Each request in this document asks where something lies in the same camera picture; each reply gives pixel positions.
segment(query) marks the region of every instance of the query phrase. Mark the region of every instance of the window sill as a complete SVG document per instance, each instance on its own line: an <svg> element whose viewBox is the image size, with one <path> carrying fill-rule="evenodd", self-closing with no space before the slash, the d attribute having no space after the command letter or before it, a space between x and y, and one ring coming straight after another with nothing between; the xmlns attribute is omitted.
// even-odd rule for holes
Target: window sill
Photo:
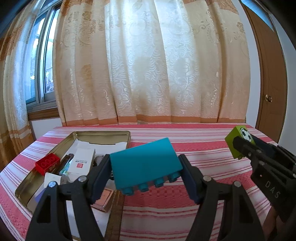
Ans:
<svg viewBox="0 0 296 241"><path fill-rule="evenodd" d="M30 121L59 117L55 100L27 107Z"/></svg>

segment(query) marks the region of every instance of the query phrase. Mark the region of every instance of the red lego brick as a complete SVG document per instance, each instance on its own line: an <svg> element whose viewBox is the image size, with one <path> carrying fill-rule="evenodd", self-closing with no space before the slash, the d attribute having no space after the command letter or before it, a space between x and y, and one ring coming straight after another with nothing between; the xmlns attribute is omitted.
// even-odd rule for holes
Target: red lego brick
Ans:
<svg viewBox="0 0 296 241"><path fill-rule="evenodd" d="M55 169L59 162L60 158L58 158L55 154L50 153L44 158L41 158L39 161L35 162L35 168L41 175L44 176L45 173L51 172L53 169Z"/></svg>

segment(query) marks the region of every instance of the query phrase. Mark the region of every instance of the door knob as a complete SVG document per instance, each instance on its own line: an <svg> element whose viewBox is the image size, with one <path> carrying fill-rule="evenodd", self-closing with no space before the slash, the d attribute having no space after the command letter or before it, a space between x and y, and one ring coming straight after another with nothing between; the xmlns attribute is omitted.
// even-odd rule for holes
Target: door knob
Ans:
<svg viewBox="0 0 296 241"><path fill-rule="evenodd" d="M272 102L272 97L270 95L266 95L265 100L268 102Z"/></svg>

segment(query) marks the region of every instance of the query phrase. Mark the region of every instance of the metal screw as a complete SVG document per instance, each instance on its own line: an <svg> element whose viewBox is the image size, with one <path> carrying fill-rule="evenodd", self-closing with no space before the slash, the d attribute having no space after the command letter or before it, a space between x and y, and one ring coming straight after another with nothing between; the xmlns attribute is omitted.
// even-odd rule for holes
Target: metal screw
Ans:
<svg viewBox="0 0 296 241"><path fill-rule="evenodd" d="M78 181L81 182L81 183L85 182L86 180L87 180L86 176L81 176L81 177L78 178Z"/></svg>
<svg viewBox="0 0 296 241"><path fill-rule="evenodd" d="M56 182L54 182L54 181L52 181L52 182L50 182L50 183L48 184L48 186L49 186L50 188L53 188L55 185L56 185Z"/></svg>
<svg viewBox="0 0 296 241"><path fill-rule="evenodd" d="M206 181L206 182L209 182L212 180L212 178L210 176L204 176L203 179Z"/></svg>
<svg viewBox="0 0 296 241"><path fill-rule="evenodd" d="M235 181L235 182L234 182L234 185L235 185L237 188L239 188L242 184L241 184L239 181Z"/></svg>

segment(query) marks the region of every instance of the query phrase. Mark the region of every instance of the small pink box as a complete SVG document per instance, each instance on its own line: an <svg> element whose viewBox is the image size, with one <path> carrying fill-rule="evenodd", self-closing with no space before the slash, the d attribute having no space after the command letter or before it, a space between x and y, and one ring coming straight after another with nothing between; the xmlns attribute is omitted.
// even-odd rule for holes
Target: small pink box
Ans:
<svg viewBox="0 0 296 241"><path fill-rule="evenodd" d="M108 212L112 204L113 194L114 190L105 188L102 192L101 198L96 200L96 202L91 206L104 213Z"/></svg>

